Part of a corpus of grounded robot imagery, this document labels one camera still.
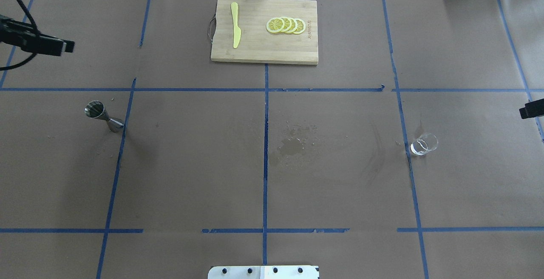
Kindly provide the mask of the clear glass cup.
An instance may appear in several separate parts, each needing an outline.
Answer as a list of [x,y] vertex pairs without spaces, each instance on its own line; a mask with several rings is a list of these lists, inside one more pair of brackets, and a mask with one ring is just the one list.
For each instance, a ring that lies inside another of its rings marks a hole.
[[435,151],[438,143],[438,138],[434,134],[425,132],[409,145],[409,150],[413,155],[421,157]]

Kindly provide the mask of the steel double jigger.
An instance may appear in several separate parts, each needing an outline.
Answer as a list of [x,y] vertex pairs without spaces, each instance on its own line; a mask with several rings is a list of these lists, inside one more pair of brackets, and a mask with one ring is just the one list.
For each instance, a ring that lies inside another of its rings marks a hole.
[[87,103],[84,112],[85,115],[92,120],[105,121],[111,132],[120,132],[125,127],[122,120],[109,116],[104,104],[101,101],[94,100]]

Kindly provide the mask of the wooden cutting board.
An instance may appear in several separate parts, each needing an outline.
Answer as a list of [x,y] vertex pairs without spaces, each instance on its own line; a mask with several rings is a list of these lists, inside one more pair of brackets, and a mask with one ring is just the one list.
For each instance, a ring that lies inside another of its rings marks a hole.
[[[239,5],[241,41],[233,48],[230,4]],[[274,17],[302,19],[306,30],[299,34],[266,30]],[[317,65],[318,4],[315,0],[217,0],[216,28],[210,58],[214,62]]]

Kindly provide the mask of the yellow plastic knife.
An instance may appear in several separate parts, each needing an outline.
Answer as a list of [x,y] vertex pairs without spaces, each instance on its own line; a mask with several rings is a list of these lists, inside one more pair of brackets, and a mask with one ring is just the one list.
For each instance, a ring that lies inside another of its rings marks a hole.
[[233,48],[237,49],[241,41],[241,28],[239,27],[239,5],[237,2],[230,4],[233,25]]

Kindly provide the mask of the lemon slice farthest from knife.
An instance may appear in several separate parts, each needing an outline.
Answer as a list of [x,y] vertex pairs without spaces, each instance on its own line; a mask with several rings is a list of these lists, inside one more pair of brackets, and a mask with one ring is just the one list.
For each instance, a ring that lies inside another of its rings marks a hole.
[[294,19],[297,23],[297,28],[293,31],[293,34],[299,35],[306,30],[306,23],[302,19]]

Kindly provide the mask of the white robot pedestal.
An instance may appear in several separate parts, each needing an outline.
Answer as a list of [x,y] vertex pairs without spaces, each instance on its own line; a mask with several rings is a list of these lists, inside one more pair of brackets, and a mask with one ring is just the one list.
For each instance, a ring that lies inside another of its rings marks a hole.
[[210,268],[208,279],[319,279],[313,265],[245,265]]

